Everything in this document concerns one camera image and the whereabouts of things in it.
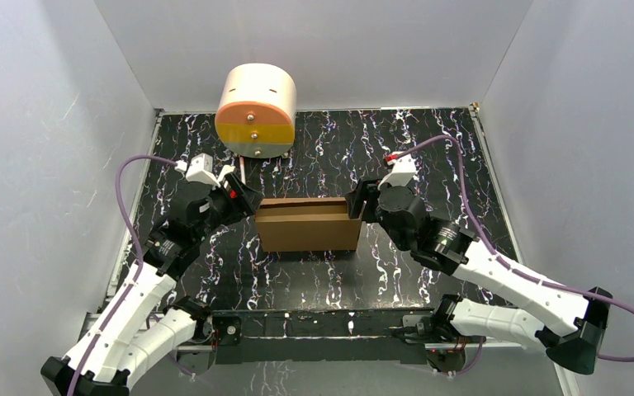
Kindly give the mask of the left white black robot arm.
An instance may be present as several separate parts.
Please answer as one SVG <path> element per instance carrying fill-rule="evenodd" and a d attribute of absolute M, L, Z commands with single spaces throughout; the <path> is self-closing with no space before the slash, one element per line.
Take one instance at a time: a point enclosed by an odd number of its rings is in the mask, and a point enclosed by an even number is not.
<path fill-rule="evenodd" d="M 201 245 L 218 228 L 254 215 L 263 194 L 229 174 L 219 186 L 183 182 L 167 214 L 144 243 L 141 263 L 131 266 L 123 285 L 86 334 L 64 356 L 41 367 L 54 395 L 127 395 L 141 377 L 180 344 L 212 336 L 211 311 L 181 299 L 150 329 L 144 325 L 161 299 L 199 257 Z"/>

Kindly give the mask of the round white drawer cabinet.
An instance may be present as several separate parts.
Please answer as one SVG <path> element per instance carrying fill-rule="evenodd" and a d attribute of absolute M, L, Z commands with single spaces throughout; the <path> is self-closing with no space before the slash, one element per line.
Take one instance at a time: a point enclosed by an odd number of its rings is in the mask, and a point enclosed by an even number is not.
<path fill-rule="evenodd" d="M 239 156 L 286 156 L 296 139 L 296 84 L 290 74 L 271 64 L 233 68 L 215 114 L 215 130 Z"/>

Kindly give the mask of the brown cardboard box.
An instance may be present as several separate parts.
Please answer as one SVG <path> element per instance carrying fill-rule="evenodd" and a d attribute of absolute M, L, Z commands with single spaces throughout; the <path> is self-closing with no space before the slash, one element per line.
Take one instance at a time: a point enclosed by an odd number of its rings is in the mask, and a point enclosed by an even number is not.
<path fill-rule="evenodd" d="M 266 198 L 253 219 L 265 252 L 352 251 L 362 227 L 342 197 Z"/>

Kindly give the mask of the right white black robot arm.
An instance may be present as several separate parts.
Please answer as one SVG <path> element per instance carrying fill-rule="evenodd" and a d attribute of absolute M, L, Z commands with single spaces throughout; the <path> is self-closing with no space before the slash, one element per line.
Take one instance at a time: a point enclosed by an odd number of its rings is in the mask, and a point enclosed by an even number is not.
<path fill-rule="evenodd" d="M 492 337 L 543 351 L 557 365 L 591 375 L 608 326 L 611 294 L 598 287 L 572 291 L 489 250 L 474 232 L 428 210 L 409 186 L 360 181 L 345 196 L 348 216 L 379 224 L 421 266 L 483 287 L 509 306 L 442 298 L 433 334 Z"/>

